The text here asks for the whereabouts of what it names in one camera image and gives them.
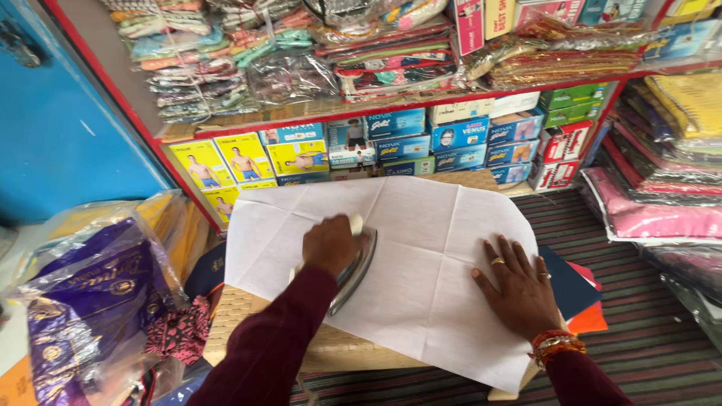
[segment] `hand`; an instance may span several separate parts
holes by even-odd
[[[303,261],[307,267],[328,272],[334,279],[349,266],[368,237],[351,235],[351,225],[346,215],[323,219],[303,236]]]
[[[534,269],[521,244],[514,242],[509,246],[504,236],[499,236],[499,247],[504,262],[493,264],[492,269],[500,291],[483,272],[471,271],[499,320],[529,342],[542,332],[561,329],[561,315],[554,301],[552,284],[546,276],[544,260],[538,256]],[[489,262],[499,257],[489,241],[484,241],[484,252]]]

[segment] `clothes iron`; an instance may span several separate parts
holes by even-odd
[[[339,292],[331,301],[331,305],[329,306],[329,316],[333,316],[341,308],[341,306],[349,300],[354,291],[356,291],[356,288],[366,275],[368,267],[371,265],[373,253],[376,250],[376,240],[378,238],[378,232],[376,229],[365,227],[363,225],[363,219],[359,214],[349,217],[349,223],[351,224],[351,234],[354,237],[363,233],[368,236],[368,240],[364,243],[364,246],[361,247],[358,254],[356,254],[356,259],[354,259],[348,267],[344,268],[339,277],[336,279],[336,283],[339,286]],[[296,276],[302,268],[303,263],[301,262],[296,266],[296,268],[291,269],[291,276],[288,281],[289,283],[291,283],[293,277]]]

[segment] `maroon sleeve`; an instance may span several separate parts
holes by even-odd
[[[273,303],[233,330],[225,358],[187,405],[288,405],[308,343],[335,295],[327,272],[299,272]]]
[[[586,354],[562,351],[552,355],[546,367],[562,406],[635,404]]]

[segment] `ironing table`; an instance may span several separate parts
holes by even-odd
[[[421,177],[444,183],[457,183],[470,188],[499,191],[491,172],[487,169],[436,173]],[[226,343],[234,328],[245,317],[258,313],[270,303],[244,290],[230,285],[224,286],[204,349],[204,358],[211,365],[217,365],[225,357]],[[308,346],[300,372],[361,371],[418,366],[428,366],[428,364],[322,324]],[[521,387],[531,380],[536,372],[536,366],[530,363]],[[517,395],[493,389],[489,399],[506,400],[516,397]]]

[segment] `striped carpet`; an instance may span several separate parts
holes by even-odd
[[[514,199],[539,245],[590,268],[603,285],[609,330],[582,334],[590,356],[639,405],[722,405],[722,355],[630,243],[608,243],[574,190]],[[483,405],[488,386],[438,368],[313,373],[320,405]],[[298,386],[291,405],[305,405]],[[540,373],[516,402],[557,405]]]

